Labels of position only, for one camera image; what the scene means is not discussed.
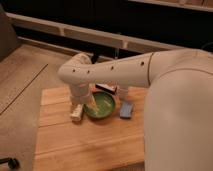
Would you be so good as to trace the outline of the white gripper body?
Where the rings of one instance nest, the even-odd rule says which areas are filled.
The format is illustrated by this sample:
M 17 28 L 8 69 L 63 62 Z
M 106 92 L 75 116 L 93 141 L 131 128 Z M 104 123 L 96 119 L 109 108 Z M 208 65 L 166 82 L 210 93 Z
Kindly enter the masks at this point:
M 87 105 L 89 108 L 97 109 L 94 96 L 88 84 L 69 85 L 71 110 L 78 105 Z

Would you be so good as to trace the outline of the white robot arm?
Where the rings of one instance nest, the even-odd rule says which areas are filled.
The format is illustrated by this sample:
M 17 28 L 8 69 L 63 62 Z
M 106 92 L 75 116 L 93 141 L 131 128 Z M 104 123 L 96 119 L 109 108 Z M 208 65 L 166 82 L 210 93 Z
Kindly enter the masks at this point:
M 145 171 L 213 171 L 213 54 L 178 49 L 93 64 L 77 54 L 58 70 L 77 104 L 89 85 L 146 87 Z

